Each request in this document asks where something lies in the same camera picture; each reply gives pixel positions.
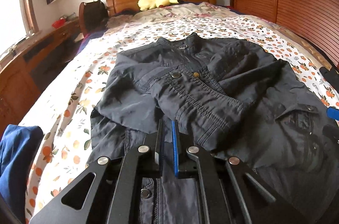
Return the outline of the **black jacket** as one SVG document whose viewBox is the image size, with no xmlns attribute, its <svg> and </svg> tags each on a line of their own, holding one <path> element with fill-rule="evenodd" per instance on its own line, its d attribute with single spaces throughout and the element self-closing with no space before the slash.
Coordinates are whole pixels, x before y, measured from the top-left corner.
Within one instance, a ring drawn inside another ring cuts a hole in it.
<svg viewBox="0 0 339 224">
<path fill-rule="evenodd" d="M 338 222 L 338 125 L 257 44 L 193 33 L 120 52 L 90 121 L 90 162 L 124 156 L 164 123 L 163 176 L 143 180 L 138 223 L 198 221 L 194 181 L 174 176 L 172 121 L 213 156 L 237 156 L 309 223 Z"/>
</svg>

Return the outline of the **orange-print floral bedsheet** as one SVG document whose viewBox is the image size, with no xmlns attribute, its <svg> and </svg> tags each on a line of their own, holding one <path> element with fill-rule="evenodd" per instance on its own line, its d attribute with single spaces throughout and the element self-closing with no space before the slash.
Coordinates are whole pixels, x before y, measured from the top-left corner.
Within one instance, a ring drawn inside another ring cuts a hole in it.
<svg viewBox="0 0 339 224">
<path fill-rule="evenodd" d="M 93 151 L 90 117 L 103 97 L 117 55 L 160 38 L 176 42 L 193 33 L 204 39 L 233 38 L 261 46 L 276 59 L 287 61 L 296 79 L 321 100 L 326 110 L 338 108 L 338 91 L 320 73 L 321 56 L 308 50 L 292 32 L 258 17 L 238 14 L 228 18 L 171 18 L 108 28 L 86 40 L 81 52 L 21 121 L 24 126 L 38 125 L 44 133 L 28 176 L 25 223 L 31 223 L 40 210 L 92 163 L 89 161 Z"/>
</svg>

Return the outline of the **blue garment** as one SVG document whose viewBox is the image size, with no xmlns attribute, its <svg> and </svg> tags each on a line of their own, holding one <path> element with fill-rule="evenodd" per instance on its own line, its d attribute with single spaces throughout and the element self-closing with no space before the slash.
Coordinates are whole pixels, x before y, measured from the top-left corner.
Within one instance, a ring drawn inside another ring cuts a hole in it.
<svg viewBox="0 0 339 224">
<path fill-rule="evenodd" d="M 10 124 L 1 138 L 1 196 L 21 223 L 25 223 L 29 172 L 43 137 L 38 126 Z"/>
</svg>

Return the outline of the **long wooden side desk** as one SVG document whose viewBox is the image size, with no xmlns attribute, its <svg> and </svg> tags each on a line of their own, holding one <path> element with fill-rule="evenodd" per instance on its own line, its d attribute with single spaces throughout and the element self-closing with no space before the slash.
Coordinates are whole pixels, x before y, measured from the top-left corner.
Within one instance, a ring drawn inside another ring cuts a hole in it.
<svg viewBox="0 0 339 224">
<path fill-rule="evenodd" d="M 65 23 L 19 53 L 1 70 L 1 133 L 17 125 L 79 46 L 79 19 Z"/>
</svg>

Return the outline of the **pale floral quilt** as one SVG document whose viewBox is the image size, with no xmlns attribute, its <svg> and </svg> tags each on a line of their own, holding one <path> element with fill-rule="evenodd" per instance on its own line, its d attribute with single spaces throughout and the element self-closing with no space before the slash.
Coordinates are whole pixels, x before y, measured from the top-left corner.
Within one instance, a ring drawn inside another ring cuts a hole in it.
<svg viewBox="0 0 339 224">
<path fill-rule="evenodd" d="M 107 28 L 116 28 L 128 24 L 143 24 L 154 21 L 166 21 L 168 19 L 192 18 L 192 17 L 207 17 L 207 18 L 228 18 L 236 17 L 234 13 L 227 7 L 215 6 L 213 4 L 203 2 L 199 4 L 184 3 L 164 8 L 155 8 L 152 10 L 133 12 L 126 10 L 119 14 L 110 17 L 106 23 Z"/>
</svg>

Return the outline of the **red bowl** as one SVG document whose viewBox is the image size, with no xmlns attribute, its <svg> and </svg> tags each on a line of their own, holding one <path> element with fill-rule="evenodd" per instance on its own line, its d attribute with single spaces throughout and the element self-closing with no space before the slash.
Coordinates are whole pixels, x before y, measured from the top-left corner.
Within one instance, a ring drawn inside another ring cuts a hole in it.
<svg viewBox="0 0 339 224">
<path fill-rule="evenodd" d="M 65 19 L 65 18 L 58 19 L 58 20 L 56 20 L 56 21 L 52 24 L 52 27 L 53 27 L 54 29 L 58 29 L 58 28 L 64 26 L 65 23 L 66 23 L 66 19 Z"/>
</svg>

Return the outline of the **yellow Pikachu plush toy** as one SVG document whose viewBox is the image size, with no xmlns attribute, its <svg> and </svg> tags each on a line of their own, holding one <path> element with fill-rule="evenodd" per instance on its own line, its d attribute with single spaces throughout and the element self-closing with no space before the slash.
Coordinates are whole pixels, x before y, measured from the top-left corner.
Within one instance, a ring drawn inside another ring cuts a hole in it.
<svg viewBox="0 0 339 224">
<path fill-rule="evenodd" d="M 139 0 L 137 3 L 141 11 L 163 8 L 173 4 L 179 4 L 179 0 Z"/>
</svg>

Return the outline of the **window with wooden frame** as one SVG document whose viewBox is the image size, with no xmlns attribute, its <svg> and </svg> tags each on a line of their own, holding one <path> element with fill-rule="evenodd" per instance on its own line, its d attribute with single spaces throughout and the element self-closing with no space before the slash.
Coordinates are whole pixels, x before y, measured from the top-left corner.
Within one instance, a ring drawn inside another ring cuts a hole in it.
<svg viewBox="0 0 339 224">
<path fill-rule="evenodd" d="M 1 55 L 37 32 L 32 0 L 1 0 Z"/>
</svg>

